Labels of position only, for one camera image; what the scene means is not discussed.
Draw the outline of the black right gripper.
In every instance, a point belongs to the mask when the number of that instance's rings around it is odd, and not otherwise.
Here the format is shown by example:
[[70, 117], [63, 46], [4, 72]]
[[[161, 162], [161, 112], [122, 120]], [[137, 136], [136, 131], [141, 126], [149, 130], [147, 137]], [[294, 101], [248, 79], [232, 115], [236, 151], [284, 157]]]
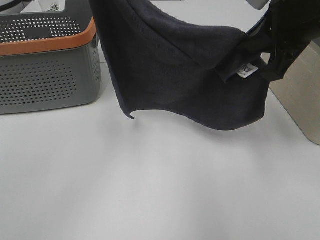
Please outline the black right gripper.
[[287, 70], [320, 37], [320, 2], [318, 0], [272, 0], [269, 5], [274, 26], [271, 32], [247, 33], [237, 50], [270, 53], [260, 76], [268, 82], [284, 78]]

